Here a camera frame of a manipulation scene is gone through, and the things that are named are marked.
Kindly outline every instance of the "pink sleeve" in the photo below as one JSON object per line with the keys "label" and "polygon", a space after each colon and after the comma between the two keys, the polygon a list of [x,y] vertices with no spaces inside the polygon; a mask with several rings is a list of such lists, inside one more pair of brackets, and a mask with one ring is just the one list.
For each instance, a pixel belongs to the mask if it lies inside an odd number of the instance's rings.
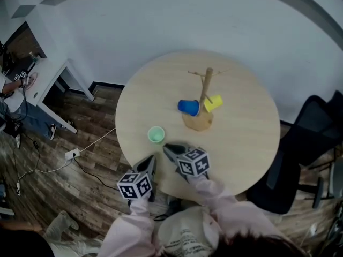
{"label": "pink sleeve", "polygon": [[98,257],[150,257],[154,221],[149,218],[148,200],[131,202],[131,214],[119,217],[110,227]]}
{"label": "pink sleeve", "polygon": [[205,176],[188,178],[188,181],[202,196],[202,204],[209,207],[227,237],[248,231],[257,235],[282,235],[261,209],[248,201],[238,202],[222,184],[207,180]]}

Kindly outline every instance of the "round table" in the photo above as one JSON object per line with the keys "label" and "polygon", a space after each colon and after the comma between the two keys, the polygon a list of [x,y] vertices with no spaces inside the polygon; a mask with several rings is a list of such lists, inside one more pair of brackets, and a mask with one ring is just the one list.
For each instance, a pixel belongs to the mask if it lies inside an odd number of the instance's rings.
{"label": "round table", "polygon": [[[208,90],[210,97],[220,94],[223,105],[212,111],[212,126],[198,132],[184,125],[177,103],[200,98],[201,79],[188,70],[205,73],[207,67],[214,74],[225,71],[212,77]],[[160,145],[148,140],[152,126],[166,131]],[[239,194],[261,179],[273,162],[280,122],[273,99],[246,67],[213,52],[175,52],[149,62],[124,87],[116,109],[116,132],[130,165],[155,154],[158,188],[174,197],[198,201],[195,190],[175,173],[163,144],[185,141],[205,149],[210,156],[210,179]]]}

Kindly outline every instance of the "yellow cup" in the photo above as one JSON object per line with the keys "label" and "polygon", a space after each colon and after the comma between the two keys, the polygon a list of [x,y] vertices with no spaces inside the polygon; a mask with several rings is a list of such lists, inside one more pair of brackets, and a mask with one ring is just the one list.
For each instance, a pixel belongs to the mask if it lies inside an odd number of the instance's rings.
{"label": "yellow cup", "polygon": [[212,104],[207,98],[205,99],[205,102],[204,102],[205,109],[208,112],[211,112],[212,110],[216,109],[217,107],[220,107],[221,105],[223,105],[223,100],[221,99],[220,95],[212,96],[212,97],[210,97],[210,99],[212,101]]}

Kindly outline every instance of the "power strip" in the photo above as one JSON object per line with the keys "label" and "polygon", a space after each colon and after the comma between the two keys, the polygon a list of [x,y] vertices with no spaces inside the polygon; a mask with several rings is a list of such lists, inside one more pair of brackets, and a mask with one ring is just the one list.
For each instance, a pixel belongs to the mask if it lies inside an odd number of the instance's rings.
{"label": "power strip", "polygon": [[74,159],[74,157],[79,157],[79,156],[80,156],[80,150],[78,148],[65,153],[66,160],[72,160]]}

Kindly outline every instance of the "baseboard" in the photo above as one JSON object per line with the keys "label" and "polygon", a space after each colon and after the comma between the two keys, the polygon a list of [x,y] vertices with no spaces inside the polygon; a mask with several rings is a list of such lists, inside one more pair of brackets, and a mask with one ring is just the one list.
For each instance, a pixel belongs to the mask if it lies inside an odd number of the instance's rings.
{"label": "baseboard", "polygon": [[103,86],[103,87],[109,87],[109,88],[119,88],[123,89],[125,85],[119,85],[119,84],[112,84],[112,83],[104,83],[104,82],[93,82],[88,90],[92,93],[96,86]]}
{"label": "baseboard", "polygon": [[[111,84],[111,83],[104,83],[104,82],[92,82],[88,90],[93,93],[94,89],[96,86],[102,86],[102,87],[109,87],[109,88],[119,88],[123,89],[125,85],[119,85],[119,84]],[[81,94],[81,95],[86,95],[82,90],[77,90],[77,89],[68,89],[70,92],[76,93],[76,94]]]}

